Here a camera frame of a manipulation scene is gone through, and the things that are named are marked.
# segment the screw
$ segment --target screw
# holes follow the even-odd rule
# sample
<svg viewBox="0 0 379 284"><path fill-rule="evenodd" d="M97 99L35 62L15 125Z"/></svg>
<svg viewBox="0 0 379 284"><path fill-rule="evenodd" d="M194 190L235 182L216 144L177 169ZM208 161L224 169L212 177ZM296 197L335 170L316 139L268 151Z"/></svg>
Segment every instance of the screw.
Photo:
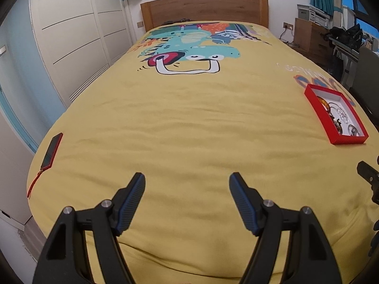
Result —
<svg viewBox="0 0 379 284"><path fill-rule="evenodd" d="M112 201L111 200L104 200L104 201L101 202L101 206L103 206L104 208L108 208L111 205L112 205Z"/></svg>
<svg viewBox="0 0 379 284"><path fill-rule="evenodd" d="M263 205L265 205L266 207L272 207L274 206L274 202L272 200L264 200Z"/></svg>
<svg viewBox="0 0 379 284"><path fill-rule="evenodd" d="M312 213L312 209L307 206L303 207L301 211L304 212L306 215L310 215Z"/></svg>
<svg viewBox="0 0 379 284"><path fill-rule="evenodd" d="M70 214L71 212L72 212L72 207L70 206L67 206L63 209L63 213L66 215Z"/></svg>

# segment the chair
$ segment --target chair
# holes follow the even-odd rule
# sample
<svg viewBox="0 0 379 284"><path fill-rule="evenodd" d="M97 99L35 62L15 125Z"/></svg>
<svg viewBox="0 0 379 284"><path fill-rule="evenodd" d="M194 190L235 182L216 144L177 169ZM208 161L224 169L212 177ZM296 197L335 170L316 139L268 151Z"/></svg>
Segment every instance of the chair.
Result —
<svg viewBox="0 0 379 284"><path fill-rule="evenodd" d="M362 46L350 94L379 129L379 56Z"/></svg>

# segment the white wardrobe door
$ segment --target white wardrobe door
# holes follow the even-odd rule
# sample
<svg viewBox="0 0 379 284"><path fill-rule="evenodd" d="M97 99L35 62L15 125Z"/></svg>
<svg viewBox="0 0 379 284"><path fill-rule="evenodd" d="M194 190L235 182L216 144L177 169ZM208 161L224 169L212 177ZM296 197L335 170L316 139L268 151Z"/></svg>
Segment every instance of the white wardrobe door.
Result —
<svg viewBox="0 0 379 284"><path fill-rule="evenodd" d="M54 66L64 82L65 95L70 97L107 64L101 41L97 39L60 59Z"/></svg>
<svg viewBox="0 0 379 284"><path fill-rule="evenodd" d="M120 10L100 13L98 16L104 36L126 29L124 17Z"/></svg>
<svg viewBox="0 0 379 284"><path fill-rule="evenodd" d="M112 62L118 60L130 48L126 29L107 35L104 39Z"/></svg>
<svg viewBox="0 0 379 284"><path fill-rule="evenodd" d="M93 14L54 24L42 30L53 64L76 49L99 39Z"/></svg>
<svg viewBox="0 0 379 284"><path fill-rule="evenodd" d="M120 0L95 0L98 13L122 10Z"/></svg>
<svg viewBox="0 0 379 284"><path fill-rule="evenodd" d="M93 13L90 0L37 0L41 28Z"/></svg>

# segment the wooden headboard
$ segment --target wooden headboard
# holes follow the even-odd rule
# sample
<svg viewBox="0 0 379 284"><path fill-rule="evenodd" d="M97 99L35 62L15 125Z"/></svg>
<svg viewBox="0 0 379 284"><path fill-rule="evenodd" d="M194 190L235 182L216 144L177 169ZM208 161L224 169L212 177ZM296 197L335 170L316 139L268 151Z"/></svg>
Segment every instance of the wooden headboard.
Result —
<svg viewBox="0 0 379 284"><path fill-rule="evenodd" d="M251 22L268 28L268 0L155 0L141 4L146 31L164 22Z"/></svg>

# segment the yellow duvet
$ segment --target yellow duvet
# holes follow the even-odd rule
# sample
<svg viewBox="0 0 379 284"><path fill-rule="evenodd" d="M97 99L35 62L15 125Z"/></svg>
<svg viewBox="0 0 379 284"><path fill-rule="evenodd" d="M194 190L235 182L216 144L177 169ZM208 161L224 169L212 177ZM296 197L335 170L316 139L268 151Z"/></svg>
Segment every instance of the yellow duvet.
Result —
<svg viewBox="0 0 379 284"><path fill-rule="evenodd" d="M329 143L304 96L309 83L345 94L370 136L365 144ZM145 194L119 238L137 284L238 283L257 239L230 194L232 172L280 207L311 206L344 283L367 261L379 212L356 167L376 165L379 133L339 83L264 27L187 22L147 33L50 129L28 188L60 132L53 166L32 189L35 220L48 235L65 206L92 208L144 173ZM90 235L88 251L102 284Z"/></svg>

